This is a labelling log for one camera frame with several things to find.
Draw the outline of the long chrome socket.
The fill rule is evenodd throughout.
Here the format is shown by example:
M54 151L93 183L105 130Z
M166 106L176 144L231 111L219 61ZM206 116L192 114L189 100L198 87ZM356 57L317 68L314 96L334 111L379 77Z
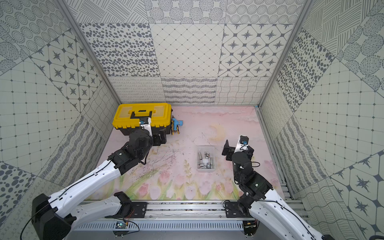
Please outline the long chrome socket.
M210 168L213 169L213 168L214 168L213 166L214 166L214 160L213 160L213 158L211 157L211 158L210 158Z

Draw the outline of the slim chrome socket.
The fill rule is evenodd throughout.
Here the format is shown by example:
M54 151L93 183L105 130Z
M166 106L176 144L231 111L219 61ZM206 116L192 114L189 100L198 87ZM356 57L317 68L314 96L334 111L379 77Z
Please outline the slim chrome socket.
M198 165L201 164L201 160L202 160L201 152L198 152Z

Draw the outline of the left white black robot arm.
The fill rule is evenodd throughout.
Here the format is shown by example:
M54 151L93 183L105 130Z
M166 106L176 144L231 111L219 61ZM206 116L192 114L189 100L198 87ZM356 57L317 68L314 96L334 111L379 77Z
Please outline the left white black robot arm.
M145 165L151 148L166 142L164 133L153 135L142 128L131 132L129 141L89 174L50 196L35 197L28 223L33 225L40 240L63 240L83 224L100 218L123 220L133 215L134 203L124 192L91 204L80 204L106 183L123 176L138 164Z

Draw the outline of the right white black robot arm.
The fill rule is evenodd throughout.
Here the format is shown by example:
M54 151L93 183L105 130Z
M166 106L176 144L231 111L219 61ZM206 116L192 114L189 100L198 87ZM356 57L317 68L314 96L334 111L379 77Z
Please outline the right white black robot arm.
M306 223L278 194L272 184L254 170L254 149L240 136L235 147L225 143L222 155L232 162L234 182L243 192L235 202L224 201L227 218L254 218L281 240L331 240Z

